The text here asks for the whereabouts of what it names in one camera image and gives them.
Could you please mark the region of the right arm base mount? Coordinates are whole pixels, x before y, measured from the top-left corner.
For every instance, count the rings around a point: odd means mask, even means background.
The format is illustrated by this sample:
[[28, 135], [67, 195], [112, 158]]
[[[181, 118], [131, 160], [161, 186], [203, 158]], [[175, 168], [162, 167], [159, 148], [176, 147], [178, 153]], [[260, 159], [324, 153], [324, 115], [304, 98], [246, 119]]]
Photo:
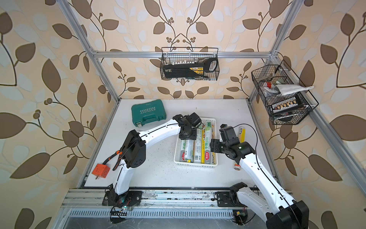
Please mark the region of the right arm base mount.
[[245, 205], [241, 204], [230, 191], [219, 191], [215, 193], [218, 207], [227, 208], [243, 208]]

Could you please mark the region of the black yellow hand saw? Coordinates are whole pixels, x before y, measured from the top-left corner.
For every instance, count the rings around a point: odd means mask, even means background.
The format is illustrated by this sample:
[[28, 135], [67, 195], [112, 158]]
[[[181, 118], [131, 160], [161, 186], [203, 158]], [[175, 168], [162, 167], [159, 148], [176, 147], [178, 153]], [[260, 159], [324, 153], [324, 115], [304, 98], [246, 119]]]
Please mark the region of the black yellow hand saw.
[[172, 61], [162, 64], [161, 77], [165, 79], [186, 78], [192, 80], [217, 80], [220, 69], [217, 57], [183, 61]]

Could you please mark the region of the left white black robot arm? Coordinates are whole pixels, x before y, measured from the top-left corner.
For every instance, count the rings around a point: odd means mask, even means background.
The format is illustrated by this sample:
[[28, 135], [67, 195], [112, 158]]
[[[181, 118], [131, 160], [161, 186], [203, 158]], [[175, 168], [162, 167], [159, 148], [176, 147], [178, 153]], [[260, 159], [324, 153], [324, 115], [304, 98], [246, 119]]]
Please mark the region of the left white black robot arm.
[[149, 147], [173, 135], [178, 135], [181, 140], [196, 140], [197, 130], [203, 127], [201, 118], [192, 113], [175, 115], [168, 122], [147, 131], [131, 130], [122, 147], [103, 162], [106, 165], [111, 159], [118, 157], [113, 167], [113, 171], [118, 171], [118, 176], [110, 185], [111, 192], [119, 196], [129, 190], [134, 169], [145, 162]]

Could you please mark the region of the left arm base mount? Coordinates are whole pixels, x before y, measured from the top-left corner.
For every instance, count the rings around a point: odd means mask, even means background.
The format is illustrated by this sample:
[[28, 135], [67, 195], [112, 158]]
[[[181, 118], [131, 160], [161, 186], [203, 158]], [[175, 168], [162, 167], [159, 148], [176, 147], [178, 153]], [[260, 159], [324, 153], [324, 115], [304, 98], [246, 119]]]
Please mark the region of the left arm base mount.
[[113, 189], [107, 189], [102, 205], [111, 207], [132, 207], [140, 205], [142, 194], [142, 191], [127, 191], [124, 194], [117, 195]]

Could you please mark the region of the white plastic basket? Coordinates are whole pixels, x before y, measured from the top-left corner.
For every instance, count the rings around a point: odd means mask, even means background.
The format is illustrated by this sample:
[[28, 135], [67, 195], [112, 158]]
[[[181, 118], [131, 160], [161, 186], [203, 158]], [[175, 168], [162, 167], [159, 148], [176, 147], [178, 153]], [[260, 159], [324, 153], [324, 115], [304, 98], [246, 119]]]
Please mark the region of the white plastic basket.
[[217, 154], [209, 149], [209, 141], [216, 138], [214, 118], [202, 118], [208, 127], [197, 130], [196, 140], [177, 138], [174, 163], [185, 166], [215, 168], [218, 165]]

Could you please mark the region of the black bit set holder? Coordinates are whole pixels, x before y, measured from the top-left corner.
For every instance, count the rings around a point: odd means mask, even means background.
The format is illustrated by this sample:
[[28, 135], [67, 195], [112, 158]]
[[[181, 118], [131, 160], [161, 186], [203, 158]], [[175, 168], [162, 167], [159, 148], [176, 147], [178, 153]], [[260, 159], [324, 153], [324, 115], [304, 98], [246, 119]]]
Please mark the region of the black bit set holder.
[[308, 105], [302, 102], [300, 96], [295, 95], [291, 98], [277, 102], [269, 107], [269, 113], [271, 115], [279, 115], [282, 113], [289, 113], [295, 110], [305, 109]]

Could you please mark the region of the green plastic tool case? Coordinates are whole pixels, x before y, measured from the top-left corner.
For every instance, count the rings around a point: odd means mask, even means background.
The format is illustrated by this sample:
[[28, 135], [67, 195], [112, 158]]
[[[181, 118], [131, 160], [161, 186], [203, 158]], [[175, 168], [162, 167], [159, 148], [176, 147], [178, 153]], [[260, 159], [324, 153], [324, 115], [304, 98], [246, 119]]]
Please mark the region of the green plastic tool case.
[[135, 127], [142, 127], [148, 123], [166, 119], [166, 111], [162, 100], [133, 105], [131, 107], [132, 123]]

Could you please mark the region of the white paper sheet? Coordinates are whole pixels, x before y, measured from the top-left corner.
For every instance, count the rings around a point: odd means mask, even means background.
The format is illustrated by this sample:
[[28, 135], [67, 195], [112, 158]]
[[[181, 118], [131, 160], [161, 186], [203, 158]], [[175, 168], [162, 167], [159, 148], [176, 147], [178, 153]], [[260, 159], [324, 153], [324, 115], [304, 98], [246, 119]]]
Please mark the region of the white paper sheet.
[[290, 95], [290, 94], [296, 94], [298, 92], [302, 92], [302, 91], [308, 91], [313, 89], [314, 86], [309, 86], [309, 87], [303, 87], [300, 85], [276, 85], [274, 87], [274, 90], [279, 92], [281, 95]]

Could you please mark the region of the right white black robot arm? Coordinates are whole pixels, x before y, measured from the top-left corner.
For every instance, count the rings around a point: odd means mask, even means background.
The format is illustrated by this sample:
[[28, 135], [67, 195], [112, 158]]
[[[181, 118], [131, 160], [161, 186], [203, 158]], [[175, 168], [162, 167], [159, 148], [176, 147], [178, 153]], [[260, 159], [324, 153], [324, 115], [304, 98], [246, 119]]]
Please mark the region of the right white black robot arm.
[[235, 200], [249, 207], [268, 229], [307, 229], [309, 208], [296, 201], [263, 166], [257, 152], [248, 142], [240, 142], [233, 127], [220, 126], [221, 139], [212, 139], [212, 152], [234, 160], [252, 179], [262, 195], [254, 194], [246, 185], [235, 191]]

